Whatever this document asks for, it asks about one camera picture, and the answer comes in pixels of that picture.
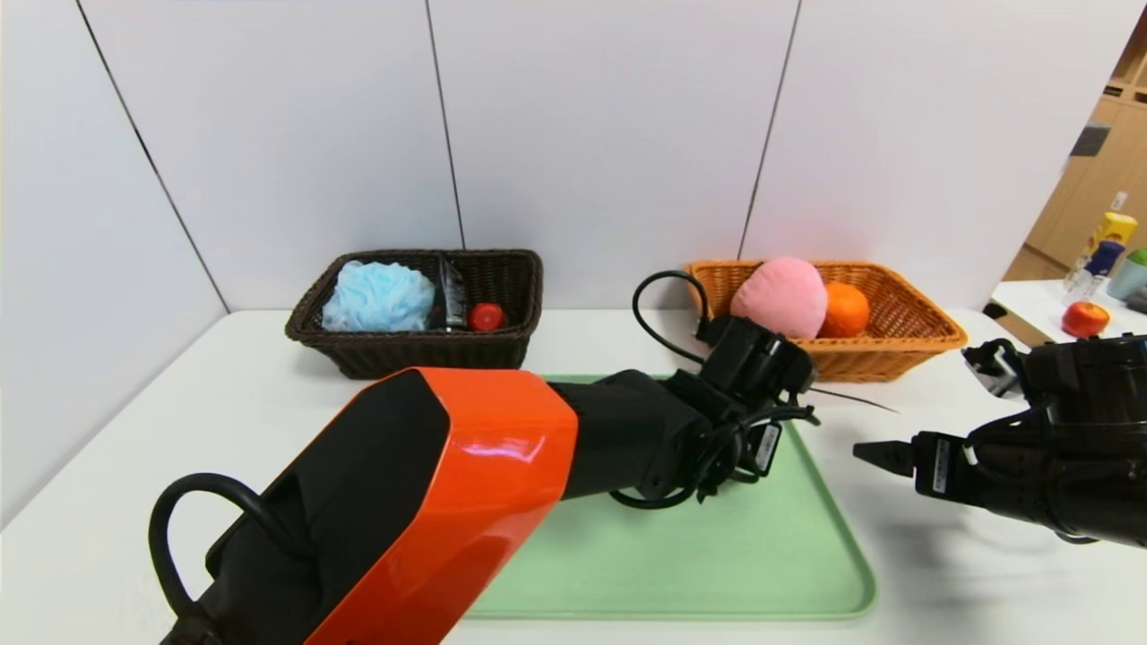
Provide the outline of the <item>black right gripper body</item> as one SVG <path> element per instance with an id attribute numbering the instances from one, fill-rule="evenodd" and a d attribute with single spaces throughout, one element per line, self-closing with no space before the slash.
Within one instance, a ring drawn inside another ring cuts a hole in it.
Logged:
<path id="1" fill-rule="evenodd" d="M 1045 417 L 1004 417 L 963 438 L 918 434 L 915 491 L 1064 533 L 1048 497 L 1052 436 Z"/>

